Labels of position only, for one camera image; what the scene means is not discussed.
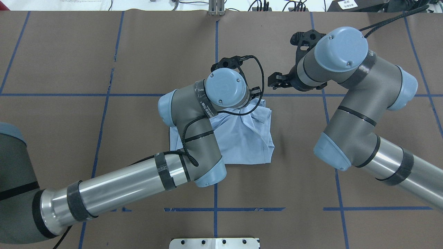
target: black strap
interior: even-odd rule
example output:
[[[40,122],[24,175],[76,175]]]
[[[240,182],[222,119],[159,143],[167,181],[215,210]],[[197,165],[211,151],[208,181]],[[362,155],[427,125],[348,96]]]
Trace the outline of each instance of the black strap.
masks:
[[[361,167],[368,165],[368,163],[370,163],[372,161],[372,159],[374,159],[375,155],[378,152],[378,149],[380,149],[380,137],[377,134],[375,134],[375,135],[377,136],[377,144],[375,145],[374,151],[372,152],[371,156],[364,163],[356,166],[357,168],[361,168]]]
[[[82,198],[80,196],[80,190],[78,185],[82,181],[78,181],[68,186],[66,190],[66,200],[68,202],[69,211],[71,211],[72,217],[78,222],[85,222],[98,216],[91,215],[88,210],[86,210],[83,204]]]
[[[24,184],[22,186],[18,186],[12,189],[8,189],[6,191],[0,192],[0,201],[6,200],[8,198],[14,197],[16,195],[21,195],[23,193],[29,192],[34,189],[40,188],[38,182]]]
[[[214,108],[214,106],[212,106],[211,101],[206,96],[205,84],[203,80],[197,81],[194,84],[194,91],[197,101],[200,103],[200,107],[206,116],[208,116],[208,118],[217,116],[217,110]]]
[[[32,200],[32,217],[34,218],[34,223],[39,232],[48,239],[57,237],[57,235],[51,233],[51,231],[46,227],[45,222],[42,218],[42,212],[40,211],[40,199],[44,190],[39,190],[35,193],[34,199]]]
[[[414,166],[414,155],[403,148],[401,149],[403,150],[403,160],[397,171],[386,179],[380,180],[376,178],[388,186],[394,186],[403,182],[411,174],[412,167]]]
[[[167,167],[165,154],[163,152],[157,153],[155,156],[155,164],[157,165],[157,172],[159,173],[160,179],[162,180],[163,187],[166,191],[175,189],[177,186],[174,183],[174,179],[169,173],[169,168]]]
[[[202,134],[198,134],[198,135],[195,135],[195,136],[192,136],[192,137],[188,137],[188,138],[185,139],[185,143],[194,141],[196,139],[199,139],[199,138],[202,138],[204,136],[211,135],[211,134],[214,134],[214,130],[210,130],[210,131],[204,132]]]
[[[186,180],[188,182],[190,182],[191,178],[189,177],[189,172],[188,172],[188,168],[186,167],[185,159],[183,158],[182,154],[179,154],[179,157],[180,157],[180,162],[182,163],[183,170],[185,171]]]
[[[371,118],[369,118],[369,117],[367,117],[367,116],[365,116],[365,115],[363,115],[363,114],[361,114],[361,113],[359,113],[359,112],[356,112],[356,111],[352,110],[351,108],[347,108],[346,106],[339,105],[337,109],[338,109],[338,110],[345,111],[345,112],[347,112],[347,113],[349,113],[349,114],[352,114],[352,115],[354,115],[354,116],[357,116],[357,117],[363,119],[364,121],[370,123],[370,124],[373,125],[373,126],[376,126],[376,125],[377,125],[377,122],[375,122],[375,121],[372,120]]]
[[[344,82],[341,83],[342,86],[346,87],[348,83],[355,85],[357,82],[361,82],[371,71],[375,64],[375,59],[377,55],[374,51],[369,50],[366,55],[365,60],[358,66],[357,70]]]

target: table surface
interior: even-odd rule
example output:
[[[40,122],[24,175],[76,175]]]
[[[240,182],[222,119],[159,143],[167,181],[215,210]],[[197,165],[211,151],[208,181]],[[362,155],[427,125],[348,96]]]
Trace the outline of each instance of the table surface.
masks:
[[[122,168],[168,150],[160,96],[206,78],[222,57],[253,54],[265,77],[288,72],[297,31],[365,27],[386,13],[228,11],[0,12],[0,121],[18,126],[42,188]],[[385,26],[369,47],[419,83],[376,133],[441,167],[443,42],[438,14]],[[261,85],[254,62],[243,71]],[[76,224],[61,249],[168,248],[173,238],[257,237],[262,248],[439,248],[442,214],[358,168],[337,172],[313,147],[345,89],[265,89],[272,162],[227,165],[218,185],[179,188]],[[1,248],[52,248],[58,239]]]

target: white mounting plate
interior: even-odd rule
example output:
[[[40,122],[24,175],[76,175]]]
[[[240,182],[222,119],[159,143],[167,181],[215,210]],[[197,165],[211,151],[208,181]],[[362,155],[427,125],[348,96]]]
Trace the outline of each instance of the white mounting plate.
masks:
[[[260,249],[259,238],[173,239],[169,249]]]

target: white label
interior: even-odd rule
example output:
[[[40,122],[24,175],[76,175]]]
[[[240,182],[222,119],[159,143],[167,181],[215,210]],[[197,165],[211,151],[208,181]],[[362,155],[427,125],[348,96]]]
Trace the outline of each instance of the white label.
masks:
[[[352,8],[358,7],[358,5],[355,3],[354,0],[340,1],[340,2],[338,2],[338,4],[340,5],[340,8],[342,8],[342,9],[352,9]]]

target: light blue joint cap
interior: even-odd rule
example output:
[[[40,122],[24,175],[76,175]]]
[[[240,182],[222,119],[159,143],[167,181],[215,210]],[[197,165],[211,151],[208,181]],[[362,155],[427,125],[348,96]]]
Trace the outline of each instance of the light blue joint cap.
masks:
[[[403,108],[409,101],[412,100],[418,88],[417,79],[403,70],[403,68],[400,66],[397,67],[400,68],[401,71],[401,88],[397,100],[395,100],[392,106],[388,107],[388,110],[390,111],[397,111]]]
[[[368,41],[353,27],[339,27],[322,37],[314,49],[324,69],[342,73],[357,68],[368,54]]]
[[[207,187],[219,183],[226,177],[226,167],[223,158],[218,161],[206,174],[195,180],[198,187]]]
[[[246,94],[245,79],[229,68],[219,68],[212,72],[205,84],[206,95],[211,102],[222,107],[233,107],[243,100]]]
[[[351,167],[351,162],[335,142],[324,132],[314,147],[314,154],[332,167],[345,171]]]
[[[162,117],[163,122],[169,127],[175,127],[171,113],[172,97],[175,91],[177,91],[177,89],[160,97],[158,103],[160,117]]]
[[[23,138],[23,135],[20,132],[20,130],[17,127],[13,126],[12,124],[0,122],[0,133],[18,138],[26,144],[26,141]]]

